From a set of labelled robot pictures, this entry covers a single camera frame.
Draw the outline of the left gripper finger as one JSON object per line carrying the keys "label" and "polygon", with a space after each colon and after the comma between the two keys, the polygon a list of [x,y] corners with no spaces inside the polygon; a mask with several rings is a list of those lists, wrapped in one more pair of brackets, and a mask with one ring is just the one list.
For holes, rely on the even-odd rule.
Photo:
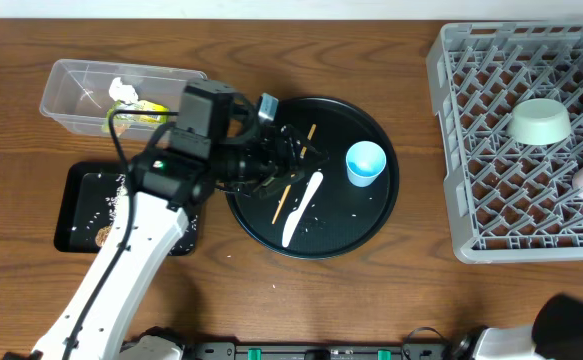
{"label": "left gripper finger", "polygon": [[284,125],[280,129],[280,135],[288,148],[289,158],[295,162],[301,162],[306,157],[317,163],[323,163],[329,159],[326,151],[317,149],[307,136],[292,125]]}
{"label": "left gripper finger", "polygon": [[281,190],[284,190],[288,185],[295,182],[295,173],[288,173],[279,177],[267,178],[255,190],[255,197],[258,199],[268,198]]}

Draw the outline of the white plastic knife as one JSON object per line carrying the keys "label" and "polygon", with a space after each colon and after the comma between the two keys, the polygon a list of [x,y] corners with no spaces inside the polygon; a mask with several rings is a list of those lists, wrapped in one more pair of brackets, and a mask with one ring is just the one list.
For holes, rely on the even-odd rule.
{"label": "white plastic knife", "polygon": [[323,179],[324,175],[320,171],[316,171],[312,174],[310,180],[307,183],[306,191],[301,199],[299,206],[296,210],[292,211],[288,215],[282,233],[282,246],[284,248],[287,248],[290,245],[297,225],[299,224],[313,196],[320,187]]}

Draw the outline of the blue plastic cup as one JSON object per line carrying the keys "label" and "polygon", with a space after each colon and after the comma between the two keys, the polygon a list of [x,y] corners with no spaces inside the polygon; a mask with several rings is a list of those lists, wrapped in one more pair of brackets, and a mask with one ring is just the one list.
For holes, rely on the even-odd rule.
{"label": "blue plastic cup", "polygon": [[347,150],[345,164],[349,182],[356,187],[367,187],[384,171],[387,157],[380,145],[360,141]]}

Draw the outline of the yellow snack wrapper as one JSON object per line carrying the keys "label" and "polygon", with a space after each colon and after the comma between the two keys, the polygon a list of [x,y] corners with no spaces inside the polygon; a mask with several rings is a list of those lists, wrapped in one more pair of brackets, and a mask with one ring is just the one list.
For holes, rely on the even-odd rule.
{"label": "yellow snack wrapper", "polygon": [[116,110],[138,111],[138,114],[121,113],[114,117],[113,129],[117,136],[121,136],[133,125],[156,128],[168,120],[168,116],[164,115],[164,112],[170,111],[168,107],[147,100],[139,100],[138,102],[130,104],[118,100],[107,111],[104,124],[101,128],[104,133],[110,132],[108,117]]}

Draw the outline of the white tissue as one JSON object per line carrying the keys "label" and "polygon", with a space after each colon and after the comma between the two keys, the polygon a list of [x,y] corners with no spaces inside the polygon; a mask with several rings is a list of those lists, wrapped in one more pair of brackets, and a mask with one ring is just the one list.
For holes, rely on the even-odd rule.
{"label": "white tissue", "polygon": [[135,88],[132,85],[124,84],[121,77],[116,77],[112,80],[108,93],[114,102],[120,101],[125,104],[133,104],[139,101]]}

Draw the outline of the mint green bowl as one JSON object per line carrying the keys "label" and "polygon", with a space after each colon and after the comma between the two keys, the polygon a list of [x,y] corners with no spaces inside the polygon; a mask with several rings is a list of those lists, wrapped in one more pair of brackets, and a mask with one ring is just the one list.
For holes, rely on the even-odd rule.
{"label": "mint green bowl", "polygon": [[516,105],[511,115],[507,135],[524,145],[551,145],[572,133],[567,108],[553,99],[526,100]]}

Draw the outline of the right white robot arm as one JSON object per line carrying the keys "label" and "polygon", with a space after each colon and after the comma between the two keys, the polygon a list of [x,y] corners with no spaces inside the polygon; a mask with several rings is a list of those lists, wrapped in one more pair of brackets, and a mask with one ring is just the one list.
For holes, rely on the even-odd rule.
{"label": "right white robot arm", "polygon": [[583,360],[583,301],[560,293],[534,322],[514,328],[480,327],[451,347],[450,359]]}

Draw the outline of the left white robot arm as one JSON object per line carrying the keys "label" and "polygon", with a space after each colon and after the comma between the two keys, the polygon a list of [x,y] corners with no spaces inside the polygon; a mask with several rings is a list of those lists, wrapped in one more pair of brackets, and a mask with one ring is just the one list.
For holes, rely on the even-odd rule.
{"label": "left white robot arm", "polygon": [[215,190],[266,198],[303,179],[328,155],[291,125],[275,121],[277,101],[257,104],[229,85],[189,81],[132,159],[120,159],[128,202],[77,292],[30,358],[182,359],[166,331],[124,340],[157,270],[184,236],[194,210]]}

